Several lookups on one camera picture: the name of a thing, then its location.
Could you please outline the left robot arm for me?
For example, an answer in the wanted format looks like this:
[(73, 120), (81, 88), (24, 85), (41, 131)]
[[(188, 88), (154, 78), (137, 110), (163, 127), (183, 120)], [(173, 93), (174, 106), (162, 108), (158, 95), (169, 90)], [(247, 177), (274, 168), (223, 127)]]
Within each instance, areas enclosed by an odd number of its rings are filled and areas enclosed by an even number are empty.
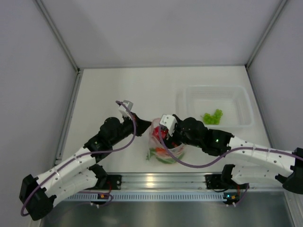
[(89, 188), (104, 188), (107, 173), (98, 163), (110, 153), (126, 149), (151, 124), (135, 113), (123, 116), (122, 122), (116, 117), (107, 118), (98, 133), (70, 158), (36, 177), (23, 178), (19, 193), (21, 216), (40, 220), (67, 197)]

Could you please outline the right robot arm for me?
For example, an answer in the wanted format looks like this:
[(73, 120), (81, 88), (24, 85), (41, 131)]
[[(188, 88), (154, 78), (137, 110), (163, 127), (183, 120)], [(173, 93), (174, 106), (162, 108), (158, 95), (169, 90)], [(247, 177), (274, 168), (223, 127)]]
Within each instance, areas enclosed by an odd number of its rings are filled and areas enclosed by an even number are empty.
[(168, 144), (189, 145), (215, 157), (214, 161), (204, 165), (180, 161), (190, 168), (206, 168), (225, 157), (250, 163), (250, 166), (227, 164), (223, 167), (221, 182), (227, 188), (235, 184), (280, 184), (289, 192), (303, 193), (302, 148), (293, 151), (267, 148), (226, 131), (208, 129), (193, 117), (181, 120), (175, 114), (162, 116), (159, 138), (164, 147)]

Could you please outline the green fake grapes bunch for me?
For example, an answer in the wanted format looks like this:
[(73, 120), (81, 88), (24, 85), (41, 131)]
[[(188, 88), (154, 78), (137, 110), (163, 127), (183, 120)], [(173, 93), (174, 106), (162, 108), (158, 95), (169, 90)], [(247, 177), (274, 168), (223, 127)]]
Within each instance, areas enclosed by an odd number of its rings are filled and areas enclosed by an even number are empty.
[(213, 114), (205, 113), (204, 115), (201, 115), (201, 118), (207, 125), (219, 125), (222, 116), (222, 110), (216, 109)]

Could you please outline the red fake food piece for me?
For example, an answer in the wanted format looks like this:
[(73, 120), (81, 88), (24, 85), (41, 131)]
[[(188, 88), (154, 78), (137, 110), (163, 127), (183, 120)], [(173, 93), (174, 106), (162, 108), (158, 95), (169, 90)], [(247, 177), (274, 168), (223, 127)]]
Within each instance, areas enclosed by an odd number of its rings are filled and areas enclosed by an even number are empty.
[(168, 134), (168, 130), (165, 128), (159, 128), (159, 126), (155, 127), (153, 129), (152, 135), (160, 141), (160, 137), (164, 140)]

